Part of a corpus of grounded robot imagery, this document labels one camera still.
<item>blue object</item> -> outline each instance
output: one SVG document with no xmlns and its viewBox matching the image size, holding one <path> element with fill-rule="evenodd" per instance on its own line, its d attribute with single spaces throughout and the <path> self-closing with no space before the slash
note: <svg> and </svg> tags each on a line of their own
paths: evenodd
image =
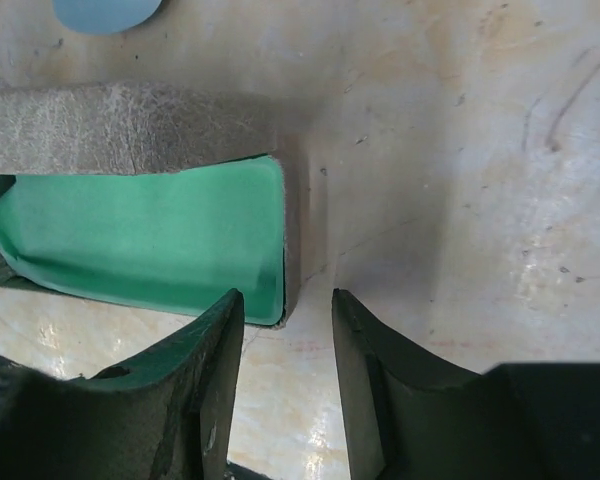
<svg viewBox="0 0 600 480">
<path fill-rule="evenodd" d="M 62 24 L 76 32 L 109 35 L 135 27 L 153 15 L 162 0 L 53 0 Z"/>
</svg>

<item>green tray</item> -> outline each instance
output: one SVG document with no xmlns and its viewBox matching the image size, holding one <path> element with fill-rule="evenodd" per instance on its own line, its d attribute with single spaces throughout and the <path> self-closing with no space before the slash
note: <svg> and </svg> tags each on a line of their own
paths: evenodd
<svg viewBox="0 0 600 480">
<path fill-rule="evenodd" d="M 247 321 L 284 305 L 284 193 L 268 156 L 176 174 L 18 175 L 0 199 L 0 253 L 58 292 L 197 315 L 228 289 Z"/>
</svg>

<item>beige surface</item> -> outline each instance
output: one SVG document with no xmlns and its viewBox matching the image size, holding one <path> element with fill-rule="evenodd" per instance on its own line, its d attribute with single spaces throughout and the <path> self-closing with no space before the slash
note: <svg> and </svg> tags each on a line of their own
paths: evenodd
<svg viewBox="0 0 600 480">
<path fill-rule="evenodd" d="M 285 109 L 310 279 L 287 328 L 247 329 L 233 460 L 348 478 L 334 285 L 475 370 L 600 359 L 600 0 L 165 3 L 86 37 L 46 0 L 0 0 L 0 86 L 131 77 Z M 0 353 L 88 375 L 184 321 L 0 291 Z"/>
</svg>

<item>marble surface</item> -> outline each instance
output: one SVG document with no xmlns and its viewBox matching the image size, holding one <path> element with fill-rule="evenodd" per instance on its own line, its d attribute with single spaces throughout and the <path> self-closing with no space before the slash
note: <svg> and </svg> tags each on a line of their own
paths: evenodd
<svg viewBox="0 0 600 480">
<path fill-rule="evenodd" d="M 300 303 L 247 328 L 230 457 L 346 479 L 334 286 L 436 354 L 600 360 L 600 0 L 170 0 L 128 32 L 0 0 L 0 88 L 266 93 L 306 167 Z M 0 353 L 89 375 L 186 317 L 0 290 Z"/>
</svg>

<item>black object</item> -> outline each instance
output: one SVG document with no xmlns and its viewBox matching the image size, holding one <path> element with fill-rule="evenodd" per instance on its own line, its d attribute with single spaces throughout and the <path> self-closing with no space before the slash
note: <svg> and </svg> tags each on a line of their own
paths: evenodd
<svg viewBox="0 0 600 480">
<path fill-rule="evenodd" d="M 0 479 L 263 479 L 227 465 L 242 294 L 92 379 L 0 356 Z"/>
<path fill-rule="evenodd" d="M 478 375 L 333 294 L 352 480 L 600 479 L 600 364 Z"/>
</svg>

